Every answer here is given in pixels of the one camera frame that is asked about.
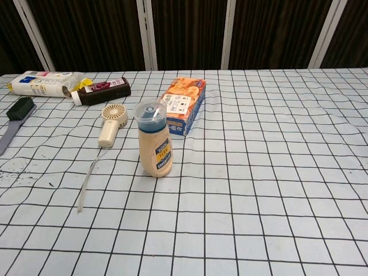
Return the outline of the white plastic snack package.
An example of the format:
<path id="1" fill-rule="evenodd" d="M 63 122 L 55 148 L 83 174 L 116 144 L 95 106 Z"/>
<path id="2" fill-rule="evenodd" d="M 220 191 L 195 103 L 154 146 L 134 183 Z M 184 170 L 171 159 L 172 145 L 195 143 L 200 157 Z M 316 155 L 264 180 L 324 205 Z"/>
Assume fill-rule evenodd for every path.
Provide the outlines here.
<path id="1" fill-rule="evenodd" d="M 26 71 L 7 88 L 17 95 L 67 98 L 83 80 L 82 72 Z"/>

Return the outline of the grey brush dark bristles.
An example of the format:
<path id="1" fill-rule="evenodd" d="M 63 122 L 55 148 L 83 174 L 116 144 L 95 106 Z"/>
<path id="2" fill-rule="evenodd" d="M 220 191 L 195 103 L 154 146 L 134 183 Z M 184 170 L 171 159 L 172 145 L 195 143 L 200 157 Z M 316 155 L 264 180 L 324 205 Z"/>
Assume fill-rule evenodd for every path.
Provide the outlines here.
<path id="1" fill-rule="evenodd" d="M 21 97 L 6 112 L 9 124 L 6 132 L 0 138 L 0 156 L 5 153 L 22 124 L 29 118 L 35 108 L 36 105 L 31 97 Z"/>

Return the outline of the white partition frame post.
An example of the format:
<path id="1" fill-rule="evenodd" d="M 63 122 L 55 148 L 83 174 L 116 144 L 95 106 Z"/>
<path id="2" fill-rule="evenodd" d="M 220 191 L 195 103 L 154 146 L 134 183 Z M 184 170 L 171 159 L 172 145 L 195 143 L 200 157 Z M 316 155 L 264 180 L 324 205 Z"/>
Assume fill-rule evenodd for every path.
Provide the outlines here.
<path id="1" fill-rule="evenodd" d="M 147 71 L 157 71 L 155 31 L 151 0 L 136 0 L 144 64 Z"/>
<path id="2" fill-rule="evenodd" d="M 308 69 L 320 68 L 346 4 L 347 0 L 332 0 L 308 64 Z"/>
<path id="3" fill-rule="evenodd" d="M 236 0 L 227 0 L 227 9 L 225 15 L 223 48 L 221 55 L 221 69 L 227 70 L 231 53 L 233 23 L 235 18 Z"/>
<path id="4" fill-rule="evenodd" d="M 33 44 L 37 56 L 45 71 L 55 72 L 55 66 L 41 35 L 36 20 L 27 3 L 27 0 L 13 0 L 21 21 L 27 31 L 27 34 Z"/>

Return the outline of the white grid checkered tablecloth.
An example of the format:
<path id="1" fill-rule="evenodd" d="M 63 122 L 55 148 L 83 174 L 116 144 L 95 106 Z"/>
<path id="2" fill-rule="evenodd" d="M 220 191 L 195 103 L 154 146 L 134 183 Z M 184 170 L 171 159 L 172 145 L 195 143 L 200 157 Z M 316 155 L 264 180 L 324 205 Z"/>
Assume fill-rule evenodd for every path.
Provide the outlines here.
<path id="1" fill-rule="evenodd" d="M 129 120 L 37 97 L 0 156 L 0 276 L 368 276 L 368 68 L 124 72 Z M 135 106 L 206 80 L 173 166 L 147 175 Z"/>

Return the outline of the yellow wrapper piece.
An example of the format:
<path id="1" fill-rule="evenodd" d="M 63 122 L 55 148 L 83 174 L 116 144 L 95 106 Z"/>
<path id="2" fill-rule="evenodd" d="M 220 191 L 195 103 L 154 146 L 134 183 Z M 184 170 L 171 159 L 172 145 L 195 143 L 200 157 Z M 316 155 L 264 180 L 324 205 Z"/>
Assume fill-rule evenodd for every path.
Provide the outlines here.
<path id="1" fill-rule="evenodd" d="M 85 86 L 89 86 L 89 85 L 92 85 L 93 84 L 93 81 L 89 78 L 84 78 L 82 79 L 80 82 L 78 82 L 72 89 L 71 89 L 71 92 L 73 91 L 78 91 L 80 90 L 81 88 L 85 87 Z"/>

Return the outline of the orange blue cracker box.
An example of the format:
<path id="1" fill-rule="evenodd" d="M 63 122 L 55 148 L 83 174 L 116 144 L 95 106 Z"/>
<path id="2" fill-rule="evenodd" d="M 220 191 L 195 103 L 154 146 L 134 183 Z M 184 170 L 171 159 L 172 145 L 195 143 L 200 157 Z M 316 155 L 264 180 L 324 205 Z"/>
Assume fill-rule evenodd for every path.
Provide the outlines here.
<path id="1" fill-rule="evenodd" d="M 167 105 L 167 125 L 171 134 L 187 136 L 205 99 L 206 80 L 177 77 L 161 99 Z"/>

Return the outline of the cream plastic handheld fan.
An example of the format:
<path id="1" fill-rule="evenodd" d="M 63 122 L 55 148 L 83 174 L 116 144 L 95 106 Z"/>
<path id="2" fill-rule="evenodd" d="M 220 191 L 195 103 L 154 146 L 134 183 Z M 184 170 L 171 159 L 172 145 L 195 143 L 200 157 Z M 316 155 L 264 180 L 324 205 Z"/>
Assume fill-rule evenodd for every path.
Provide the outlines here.
<path id="1" fill-rule="evenodd" d="M 110 104 L 101 111 L 104 119 L 98 144 L 102 148 L 113 146 L 118 129 L 124 127 L 128 122 L 128 113 L 123 104 Z"/>

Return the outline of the mayonnaise squeeze bottle blue cap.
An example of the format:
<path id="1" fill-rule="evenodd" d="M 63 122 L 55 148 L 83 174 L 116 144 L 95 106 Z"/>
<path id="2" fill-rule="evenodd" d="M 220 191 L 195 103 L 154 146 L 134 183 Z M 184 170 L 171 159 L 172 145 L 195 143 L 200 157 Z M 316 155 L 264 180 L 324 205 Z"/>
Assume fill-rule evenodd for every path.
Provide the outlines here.
<path id="1" fill-rule="evenodd" d="M 173 147 L 167 126 L 167 106 L 159 98 L 148 98 L 135 107 L 140 161 L 147 174 L 167 175 L 173 165 Z"/>

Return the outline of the dark juice bottle white cap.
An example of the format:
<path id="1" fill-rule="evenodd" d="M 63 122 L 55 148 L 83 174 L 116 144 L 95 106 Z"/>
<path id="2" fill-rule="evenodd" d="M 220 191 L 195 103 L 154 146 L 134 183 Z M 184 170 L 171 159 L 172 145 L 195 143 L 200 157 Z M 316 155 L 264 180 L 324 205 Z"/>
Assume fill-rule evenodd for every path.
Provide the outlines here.
<path id="1" fill-rule="evenodd" d="M 71 97 L 76 106 L 96 105 L 130 95 L 131 87 L 124 77 L 91 84 L 71 92 Z"/>

